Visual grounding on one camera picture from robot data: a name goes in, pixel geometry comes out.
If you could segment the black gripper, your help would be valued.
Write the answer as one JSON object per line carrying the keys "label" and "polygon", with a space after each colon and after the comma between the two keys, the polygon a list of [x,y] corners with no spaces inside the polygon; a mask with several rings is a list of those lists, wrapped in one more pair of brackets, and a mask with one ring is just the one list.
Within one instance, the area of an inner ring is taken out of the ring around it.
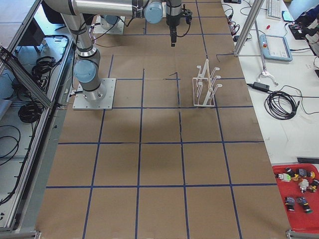
{"label": "black gripper", "polygon": [[170,30],[171,47],[175,47],[175,43],[177,41],[177,25],[176,24],[170,25],[169,30]]}

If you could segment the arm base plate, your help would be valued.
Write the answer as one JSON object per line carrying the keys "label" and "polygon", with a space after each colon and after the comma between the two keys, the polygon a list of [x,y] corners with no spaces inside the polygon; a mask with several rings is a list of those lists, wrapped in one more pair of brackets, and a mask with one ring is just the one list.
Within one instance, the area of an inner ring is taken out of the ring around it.
{"label": "arm base plate", "polygon": [[74,110],[111,110],[113,107],[116,78],[101,78],[100,87],[95,91],[83,90],[79,83],[77,91],[82,91],[75,95]]}
{"label": "arm base plate", "polygon": [[115,34],[123,35],[124,33],[125,17],[99,15],[94,23],[93,34]]}

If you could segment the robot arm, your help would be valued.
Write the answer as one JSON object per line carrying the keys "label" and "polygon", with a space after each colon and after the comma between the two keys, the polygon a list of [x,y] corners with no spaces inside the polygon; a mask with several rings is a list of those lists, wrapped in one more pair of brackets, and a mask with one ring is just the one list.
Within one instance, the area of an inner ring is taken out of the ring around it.
{"label": "robot arm", "polygon": [[48,0],[46,4],[61,14],[72,34],[79,56],[79,61],[74,66],[74,75],[88,102],[102,100],[108,90],[98,76],[100,53],[93,45],[84,14],[145,18],[152,24],[166,17],[172,46],[176,43],[176,28],[182,17],[179,0]]}

